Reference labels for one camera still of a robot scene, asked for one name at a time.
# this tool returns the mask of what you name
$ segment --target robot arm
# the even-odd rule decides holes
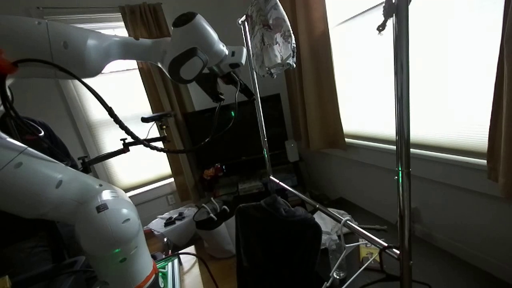
[[[0,41],[8,60],[43,59],[82,78],[98,75],[114,60],[132,59],[155,63],[182,84],[204,79],[205,69],[215,76],[209,79],[241,83],[232,70],[243,65],[246,57],[243,47],[225,46],[206,20],[193,12],[176,18],[172,38],[140,40],[40,19],[0,16]],[[35,64],[12,76],[68,79]],[[203,83],[211,87],[209,81]],[[123,190],[68,168],[1,131],[0,183],[0,210],[75,224],[89,262],[109,287],[161,287],[137,210]]]

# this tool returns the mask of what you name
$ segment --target brown curtain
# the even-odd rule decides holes
[[[512,198],[512,0],[505,1],[501,47],[487,145],[487,172],[503,196]]]
[[[325,0],[281,5],[297,44],[297,67],[285,71],[293,136],[312,150],[344,149]]]
[[[135,38],[157,39],[170,37],[170,30],[163,13],[161,3],[120,6],[124,25],[128,35]],[[170,120],[167,131],[168,149],[182,148],[182,137],[186,135],[182,114],[194,110],[194,104],[183,85],[172,82],[156,65],[139,62],[139,71],[150,101],[153,113],[174,111],[176,116]],[[176,189],[182,202],[195,200],[197,193],[194,177],[186,155],[167,154]]]

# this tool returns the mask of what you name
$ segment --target patterned fabric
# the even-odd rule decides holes
[[[295,38],[278,0],[254,0],[246,13],[254,61],[260,76],[295,68]]]

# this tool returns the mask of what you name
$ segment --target metal pole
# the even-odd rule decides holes
[[[249,26],[247,24],[247,19],[245,16],[238,20],[238,24],[242,26],[242,31],[244,33],[244,43],[245,49],[247,50],[247,61],[249,62],[249,73],[252,81],[252,88],[254,89],[255,95],[255,106],[256,106],[256,116],[258,117],[258,126],[260,127],[260,136],[261,136],[261,145],[263,147],[263,156],[265,158],[265,166],[267,168],[268,176],[272,176],[272,166],[270,165],[270,156],[268,150],[267,143],[267,133],[265,132],[265,123],[263,121],[263,112],[261,110],[261,101],[260,101],[260,90],[258,89],[258,80],[256,78],[256,71],[254,70],[254,63],[252,61],[252,46],[251,46],[251,38],[249,35]],[[274,185],[271,181],[268,181],[268,187],[271,192],[274,192]]]
[[[342,223],[343,222],[343,220],[344,220],[343,217],[341,217],[338,214],[332,212],[331,210],[325,208],[324,206],[318,204],[317,202],[309,199],[308,197],[302,195],[300,192],[295,191],[293,188],[291,188],[291,187],[287,186],[286,184],[284,184],[284,183],[280,182],[279,180],[277,180],[274,176],[270,176],[270,180],[272,180],[272,181],[276,182],[277,184],[281,185],[286,190],[288,190],[290,192],[293,192],[300,199],[304,200],[305,202],[307,202],[308,204],[312,205],[313,207],[319,209],[322,213],[324,213],[325,215],[327,215],[329,218],[333,219],[334,221],[336,221],[338,223]],[[371,243],[372,245],[374,245],[375,247],[377,247],[379,249],[382,249],[382,248],[388,246],[388,244],[386,242],[380,240],[379,238],[377,238],[377,237],[373,236],[372,234],[366,232],[365,230],[359,228],[358,226],[356,226],[354,223],[352,223],[350,221],[345,221],[343,223],[343,226],[345,228],[347,228],[348,230],[352,231],[357,236],[363,238],[364,240],[368,241],[369,243]],[[392,256],[395,259],[399,259],[400,258],[400,251],[398,251],[396,249],[388,249],[388,250],[386,250],[386,253],[388,253],[390,256]]]
[[[400,287],[412,287],[411,131],[409,111],[409,0],[395,0],[396,179],[400,243]]]

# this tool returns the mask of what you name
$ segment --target television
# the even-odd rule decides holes
[[[288,140],[288,136],[281,96],[272,94],[260,99],[269,154],[286,153],[285,141]],[[202,143],[210,135],[216,108],[193,111],[183,115],[193,146]],[[215,134],[229,125],[234,112],[234,103],[221,106]],[[232,126],[223,134],[199,147],[195,154],[198,168],[201,170],[211,168],[217,163],[227,165],[259,157],[263,160],[263,148],[254,100],[239,101],[238,115]],[[257,166],[261,166],[261,164],[263,166],[254,167],[255,169],[265,167],[264,161],[259,160],[257,163]]]

